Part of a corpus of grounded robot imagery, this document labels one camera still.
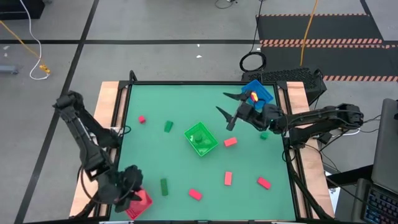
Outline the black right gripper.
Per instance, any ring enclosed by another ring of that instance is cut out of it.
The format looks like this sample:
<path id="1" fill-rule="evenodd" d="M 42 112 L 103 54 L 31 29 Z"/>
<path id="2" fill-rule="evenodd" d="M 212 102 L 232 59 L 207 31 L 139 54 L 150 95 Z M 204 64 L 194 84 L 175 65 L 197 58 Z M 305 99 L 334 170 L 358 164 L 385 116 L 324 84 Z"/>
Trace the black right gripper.
<path id="1" fill-rule="evenodd" d="M 232 98 L 237 101 L 241 101 L 235 114 L 231 115 L 220 107 L 216 109 L 225 117 L 227 122 L 227 130 L 233 130 L 236 120 L 241 119 L 244 122 L 251 124 L 258 131 L 264 130 L 264 115 L 262 112 L 258 112 L 253 105 L 246 103 L 247 99 L 250 98 L 250 93 L 224 93 L 225 96 Z"/>

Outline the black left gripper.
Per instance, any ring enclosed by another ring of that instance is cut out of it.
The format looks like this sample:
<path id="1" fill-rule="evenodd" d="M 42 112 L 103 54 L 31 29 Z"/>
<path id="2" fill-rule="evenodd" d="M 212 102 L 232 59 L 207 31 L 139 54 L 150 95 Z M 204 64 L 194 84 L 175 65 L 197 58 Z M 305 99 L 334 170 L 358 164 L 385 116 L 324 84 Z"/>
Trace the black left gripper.
<path id="1" fill-rule="evenodd" d="M 139 189 L 139 178 L 137 175 L 121 175 L 116 182 L 116 186 L 109 196 L 109 203 L 118 203 L 130 194 L 130 200 L 124 200 L 119 204 L 119 211 L 128 210 L 135 201 L 141 201 L 141 197 L 133 193 Z"/>

